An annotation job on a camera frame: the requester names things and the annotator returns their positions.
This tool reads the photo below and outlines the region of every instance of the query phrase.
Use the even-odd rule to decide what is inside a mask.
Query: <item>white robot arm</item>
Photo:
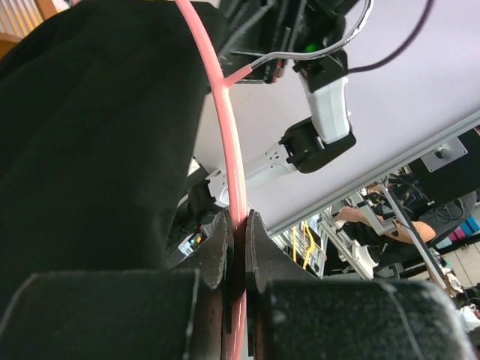
[[[309,129],[314,138],[312,141],[325,148],[348,137],[350,123],[347,118],[344,96],[344,86],[347,84],[347,78],[345,76],[341,77],[313,92],[308,88],[307,80],[303,76],[300,76],[300,78],[312,113],[310,123],[313,125],[313,129]],[[285,142],[286,140],[283,138],[247,163],[244,169],[247,190],[259,188],[280,176],[299,171],[292,162],[293,153],[289,151],[288,143]],[[215,205],[226,208],[229,202],[225,170],[216,169],[206,179],[208,180],[210,194],[214,197]]]

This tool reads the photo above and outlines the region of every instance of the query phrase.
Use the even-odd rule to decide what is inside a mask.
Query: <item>black foam pad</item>
[[[34,275],[0,325],[0,359],[184,359],[199,288],[195,272]]]
[[[455,306],[432,283],[302,276],[279,250],[262,250],[270,244],[252,211],[247,246],[258,251],[247,255],[256,264],[256,289],[249,292],[255,359],[477,359]]]
[[[0,313],[34,272],[162,267],[206,84],[172,1],[82,1],[1,60]]]

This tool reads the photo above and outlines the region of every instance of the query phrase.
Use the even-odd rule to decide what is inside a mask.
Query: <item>black cloth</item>
[[[435,238],[427,244],[432,246],[453,233],[472,214],[475,204],[476,193],[472,192],[454,202],[437,208],[427,208],[425,213],[411,218],[411,220],[421,221],[435,231]],[[363,223],[346,223],[343,229],[351,239],[357,240],[360,245],[369,246],[370,255],[375,261],[379,261],[379,267],[401,263],[418,254],[415,245],[396,241],[386,235],[378,236],[374,229]],[[338,258],[338,252],[334,246],[329,245],[326,253],[325,275],[334,274],[348,266],[346,262],[342,262]]]
[[[1,60],[0,313],[35,272],[162,268],[206,84],[172,1],[82,1]]]

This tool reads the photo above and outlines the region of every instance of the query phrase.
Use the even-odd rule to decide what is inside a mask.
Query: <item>black fabric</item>
[[[31,276],[0,322],[0,359],[219,359],[232,241],[224,211],[174,271]]]
[[[162,267],[205,92],[171,1],[82,1],[2,59],[0,313],[34,272]]]

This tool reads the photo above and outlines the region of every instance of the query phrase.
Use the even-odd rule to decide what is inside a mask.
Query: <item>green led light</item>
[[[305,47],[305,52],[306,53],[312,53],[312,52],[317,51],[317,50],[318,50],[318,46],[315,43],[311,43],[310,45]]]

